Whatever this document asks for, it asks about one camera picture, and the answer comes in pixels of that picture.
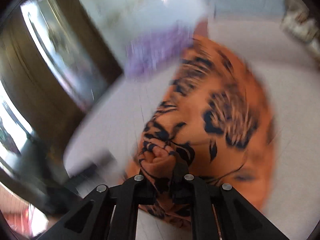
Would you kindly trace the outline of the purple floral cloth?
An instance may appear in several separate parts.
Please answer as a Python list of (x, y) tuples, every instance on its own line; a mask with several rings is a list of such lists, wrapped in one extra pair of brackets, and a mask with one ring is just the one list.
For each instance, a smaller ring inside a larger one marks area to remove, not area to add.
[(126, 77), (136, 78), (158, 71), (192, 44), (193, 29), (179, 22), (152, 30), (126, 46)]

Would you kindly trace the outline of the dark wooden glass door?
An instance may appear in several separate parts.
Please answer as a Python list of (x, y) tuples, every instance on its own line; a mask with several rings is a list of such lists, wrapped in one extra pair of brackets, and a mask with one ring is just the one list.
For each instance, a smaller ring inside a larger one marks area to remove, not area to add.
[(1, 160), (47, 215), (78, 200), (62, 159), (122, 74), (103, 35), (108, 0), (1, 0)]

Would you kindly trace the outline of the beige floral crumpled blanket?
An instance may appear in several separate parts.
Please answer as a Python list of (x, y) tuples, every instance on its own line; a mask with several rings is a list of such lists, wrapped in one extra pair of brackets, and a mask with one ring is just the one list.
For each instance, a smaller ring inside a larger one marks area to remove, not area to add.
[(304, 44), (319, 63), (319, 25), (302, 0), (284, 0), (285, 14), (280, 27)]

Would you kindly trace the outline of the orange black floral blouse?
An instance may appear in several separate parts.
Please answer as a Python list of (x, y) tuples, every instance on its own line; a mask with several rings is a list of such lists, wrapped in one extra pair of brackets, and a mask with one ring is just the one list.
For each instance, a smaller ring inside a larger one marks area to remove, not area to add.
[(142, 172), (157, 190), (156, 202), (141, 205), (143, 211), (188, 229), (189, 206), (174, 204), (169, 195), (179, 160), (209, 185), (231, 184), (261, 210), (271, 188), (274, 153), (265, 90), (232, 51), (196, 35), (146, 123), (126, 174)]

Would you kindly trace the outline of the pink quilted bed cover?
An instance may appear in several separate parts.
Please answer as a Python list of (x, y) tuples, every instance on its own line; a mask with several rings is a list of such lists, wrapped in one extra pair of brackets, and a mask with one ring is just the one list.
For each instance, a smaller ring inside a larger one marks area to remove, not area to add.
[[(276, 109), (277, 170), (264, 212), (290, 239), (306, 239), (319, 221), (319, 72), (308, 62), (249, 65)], [(175, 70), (171, 66), (144, 80), (120, 78), (74, 133), (63, 156), (67, 173), (98, 162), (106, 152), (122, 168)]]

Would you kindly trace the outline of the pink quilted bolster roll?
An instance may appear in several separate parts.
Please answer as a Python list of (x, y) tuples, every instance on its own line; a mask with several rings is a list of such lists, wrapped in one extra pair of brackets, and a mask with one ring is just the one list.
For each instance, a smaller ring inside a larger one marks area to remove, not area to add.
[(280, 29), (277, 18), (212, 18), (198, 22), (194, 33), (226, 46), (253, 61), (319, 70), (319, 63), (290, 34)]

